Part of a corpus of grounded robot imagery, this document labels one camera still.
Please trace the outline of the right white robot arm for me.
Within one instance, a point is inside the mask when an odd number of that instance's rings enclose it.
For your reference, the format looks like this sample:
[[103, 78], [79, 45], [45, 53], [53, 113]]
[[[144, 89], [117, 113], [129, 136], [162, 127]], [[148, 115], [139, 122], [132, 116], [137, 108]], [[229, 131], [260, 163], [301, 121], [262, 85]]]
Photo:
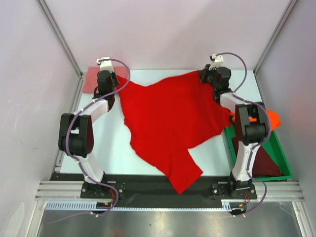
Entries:
[[237, 96], [229, 85], [231, 70], [207, 64], [198, 72], [200, 81], [213, 88], [214, 101], [235, 113], [235, 136], [238, 140], [236, 163], [231, 171], [227, 189], [233, 198], [251, 189], [252, 168], [261, 145], [271, 134], [270, 117], [263, 102], [252, 102]]

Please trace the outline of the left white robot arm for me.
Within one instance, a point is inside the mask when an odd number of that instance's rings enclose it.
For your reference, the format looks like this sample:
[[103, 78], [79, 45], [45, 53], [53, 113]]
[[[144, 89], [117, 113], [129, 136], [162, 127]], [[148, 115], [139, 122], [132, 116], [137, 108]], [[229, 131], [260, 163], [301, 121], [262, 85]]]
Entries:
[[59, 150], [75, 160], [84, 175], [84, 180], [93, 183], [91, 191], [99, 198], [108, 194], [109, 186], [102, 181], [104, 171], [93, 153], [93, 123], [113, 107], [114, 91], [118, 85], [114, 71], [99, 71], [90, 106], [74, 113], [64, 113], [60, 119]]

